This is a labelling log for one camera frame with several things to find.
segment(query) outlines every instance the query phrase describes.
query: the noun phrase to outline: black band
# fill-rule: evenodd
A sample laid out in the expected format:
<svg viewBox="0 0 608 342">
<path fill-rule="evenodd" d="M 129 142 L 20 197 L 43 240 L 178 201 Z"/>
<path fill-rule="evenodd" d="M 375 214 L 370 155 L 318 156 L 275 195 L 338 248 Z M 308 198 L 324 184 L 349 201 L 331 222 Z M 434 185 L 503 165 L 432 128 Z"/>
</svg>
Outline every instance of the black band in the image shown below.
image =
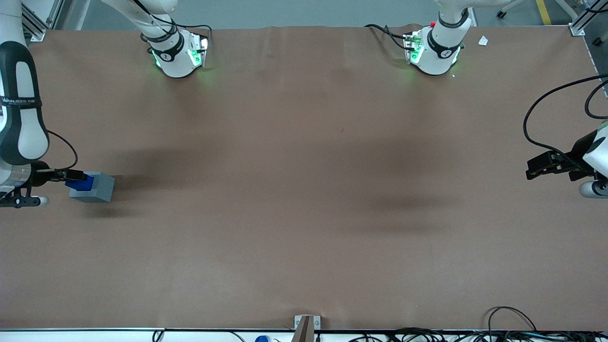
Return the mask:
<svg viewBox="0 0 608 342">
<path fill-rule="evenodd" d="M 177 32 L 177 31 L 178 31 L 178 27 L 175 26 L 175 22 L 173 21 L 173 19 L 171 19 L 171 29 L 169 30 L 168 33 L 165 33 L 164 35 L 162 35 L 160 37 L 156 37 L 156 38 L 150 38 L 146 35 L 144 35 L 144 37 L 146 37 L 146 39 L 150 43 L 162 43 L 163 41 L 171 38 L 171 36 L 174 35 L 175 32 Z"/>
<path fill-rule="evenodd" d="M 0 105 L 19 109 L 40 108 L 42 101 L 39 97 L 4 97 L 0 96 Z"/>
<path fill-rule="evenodd" d="M 429 31 L 429 34 L 426 38 L 427 38 L 427 41 L 429 42 L 429 47 L 433 51 L 435 51 L 437 53 L 437 57 L 439 57 L 441 59 L 450 58 L 454 54 L 454 52 L 456 52 L 456 50 L 458 50 L 458 48 L 460 47 L 460 43 L 458 43 L 458 45 L 452 46 L 452 47 L 443 46 L 443 45 L 437 43 L 433 39 L 433 29 L 431 29 Z"/>
<path fill-rule="evenodd" d="M 469 18 L 469 10 L 468 9 L 462 10 L 461 15 L 462 15 L 462 17 L 460 18 L 460 21 L 455 24 L 446 23 L 445 21 L 443 21 L 441 19 L 441 15 L 439 15 L 439 24 L 441 24 L 441 26 L 447 27 L 448 29 L 457 29 L 460 26 L 462 26 L 462 24 L 464 24 L 465 21 Z"/>
<path fill-rule="evenodd" d="M 152 49 L 154 54 L 163 61 L 173 61 L 175 56 L 184 48 L 184 36 L 179 33 L 178 43 L 169 50 Z"/>
</svg>

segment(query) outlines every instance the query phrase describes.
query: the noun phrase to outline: yellow floor stripe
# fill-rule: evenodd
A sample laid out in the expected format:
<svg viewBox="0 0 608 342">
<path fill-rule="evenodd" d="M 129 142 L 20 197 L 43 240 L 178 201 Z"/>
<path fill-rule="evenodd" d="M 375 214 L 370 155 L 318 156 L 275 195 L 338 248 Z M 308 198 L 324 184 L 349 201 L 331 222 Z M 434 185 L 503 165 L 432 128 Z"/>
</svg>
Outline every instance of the yellow floor stripe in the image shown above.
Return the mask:
<svg viewBox="0 0 608 342">
<path fill-rule="evenodd" d="M 545 0 L 536 0 L 538 11 L 541 13 L 542 23 L 545 25 L 551 25 L 551 18 L 549 18 L 549 12 L 547 12 L 547 6 Z"/>
</svg>

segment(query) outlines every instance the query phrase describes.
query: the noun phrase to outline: metal bracket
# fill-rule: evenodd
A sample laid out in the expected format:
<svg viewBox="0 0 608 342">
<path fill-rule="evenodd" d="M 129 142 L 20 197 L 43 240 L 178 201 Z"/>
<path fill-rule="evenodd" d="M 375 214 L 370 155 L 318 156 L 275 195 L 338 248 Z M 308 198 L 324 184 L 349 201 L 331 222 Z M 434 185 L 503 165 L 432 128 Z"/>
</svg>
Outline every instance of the metal bracket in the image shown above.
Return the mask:
<svg viewBox="0 0 608 342">
<path fill-rule="evenodd" d="M 568 28 L 570 29 L 570 34 L 573 37 L 581 37 L 585 35 L 585 30 L 584 29 L 580 29 L 579 31 L 576 31 L 574 29 L 574 27 L 572 26 L 572 23 L 568 24 Z"/>
<path fill-rule="evenodd" d="M 300 324 L 300 321 L 302 320 L 302 317 L 304 317 L 304 316 L 310 316 L 310 315 L 294 316 L 294 329 L 298 328 L 298 324 Z M 313 316 L 313 322 L 314 322 L 314 330 L 321 329 L 321 316 Z"/>
<path fill-rule="evenodd" d="M 40 42 L 44 40 L 46 30 L 49 28 L 36 14 L 25 4 L 21 4 L 23 31 L 31 35 L 30 41 Z"/>
</svg>

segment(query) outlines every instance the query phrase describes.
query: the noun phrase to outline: table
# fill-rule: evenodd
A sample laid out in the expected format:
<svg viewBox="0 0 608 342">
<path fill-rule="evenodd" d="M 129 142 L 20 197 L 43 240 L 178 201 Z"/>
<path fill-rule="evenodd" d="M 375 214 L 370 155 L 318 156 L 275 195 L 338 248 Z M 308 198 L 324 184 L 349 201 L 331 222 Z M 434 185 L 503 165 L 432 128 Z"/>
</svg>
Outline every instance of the table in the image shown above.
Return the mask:
<svg viewBox="0 0 608 342">
<path fill-rule="evenodd" d="M 30 47 L 46 125 L 78 169 L 116 177 L 114 202 L 47 184 L 48 207 L 0 212 L 0 326 L 282 327 L 314 313 L 333 329 L 472 329 L 511 305 L 540 329 L 604 329 L 606 202 L 566 175 L 524 174 L 543 151 L 523 115 L 595 74 L 584 41 L 475 27 L 465 43 L 432 77 L 370 29 L 218 30 L 206 68 L 169 79 L 138 32 L 48 32 Z M 582 110 L 595 85 L 541 103 L 530 134 L 569 150 L 599 124 Z M 70 163 L 51 139 L 44 160 Z"/>
</svg>

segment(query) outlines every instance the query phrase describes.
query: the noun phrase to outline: chair wheel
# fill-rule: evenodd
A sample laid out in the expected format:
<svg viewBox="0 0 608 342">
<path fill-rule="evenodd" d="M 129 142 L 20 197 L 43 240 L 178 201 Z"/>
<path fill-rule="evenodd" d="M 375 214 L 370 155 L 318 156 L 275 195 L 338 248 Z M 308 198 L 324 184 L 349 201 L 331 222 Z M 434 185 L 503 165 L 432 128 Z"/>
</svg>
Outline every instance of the chair wheel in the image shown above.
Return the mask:
<svg viewBox="0 0 608 342">
<path fill-rule="evenodd" d="M 602 40 L 602 38 L 598 37 L 598 38 L 595 38 L 595 40 L 592 42 L 592 44 L 595 46 L 601 46 L 602 44 L 604 44 L 604 41 Z"/>
</svg>

